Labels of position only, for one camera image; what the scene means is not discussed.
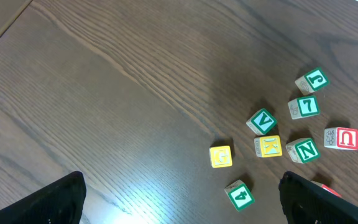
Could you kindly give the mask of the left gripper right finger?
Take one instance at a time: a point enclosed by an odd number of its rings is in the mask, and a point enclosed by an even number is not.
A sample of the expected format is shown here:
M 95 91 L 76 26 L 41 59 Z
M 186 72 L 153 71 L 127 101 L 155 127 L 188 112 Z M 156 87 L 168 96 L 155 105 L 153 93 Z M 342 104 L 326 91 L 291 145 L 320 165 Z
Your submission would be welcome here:
M 286 171 L 278 185 L 288 223 L 358 223 L 358 207 L 302 176 Z

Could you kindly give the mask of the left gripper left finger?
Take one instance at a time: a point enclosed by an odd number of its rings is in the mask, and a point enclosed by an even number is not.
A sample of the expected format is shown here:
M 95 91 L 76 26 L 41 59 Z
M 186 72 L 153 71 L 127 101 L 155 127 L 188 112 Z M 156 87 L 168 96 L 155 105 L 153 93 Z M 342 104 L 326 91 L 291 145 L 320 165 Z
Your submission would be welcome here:
M 0 224 L 79 224 L 85 198 L 83 174 L 74 171 L 0 210 Z

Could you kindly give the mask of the green 4 block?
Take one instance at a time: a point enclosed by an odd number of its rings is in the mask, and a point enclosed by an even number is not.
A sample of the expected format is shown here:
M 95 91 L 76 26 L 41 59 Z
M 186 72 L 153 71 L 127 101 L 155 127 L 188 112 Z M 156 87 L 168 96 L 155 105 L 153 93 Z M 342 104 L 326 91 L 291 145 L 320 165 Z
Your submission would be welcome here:
M 240 212 L 255 202 L 254 196 L 246 184 L 237 180 L 224 189 L 234 208 Z

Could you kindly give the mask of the yellow G block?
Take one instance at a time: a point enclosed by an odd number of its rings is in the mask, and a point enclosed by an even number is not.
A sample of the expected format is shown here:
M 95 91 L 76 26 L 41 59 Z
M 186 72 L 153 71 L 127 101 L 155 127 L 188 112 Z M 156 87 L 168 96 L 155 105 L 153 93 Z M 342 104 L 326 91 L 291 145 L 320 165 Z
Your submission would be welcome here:
M 230 146 L 216 146 L 209 148 L 209 156 L 212 168 L 232 166 L 232 155 Z

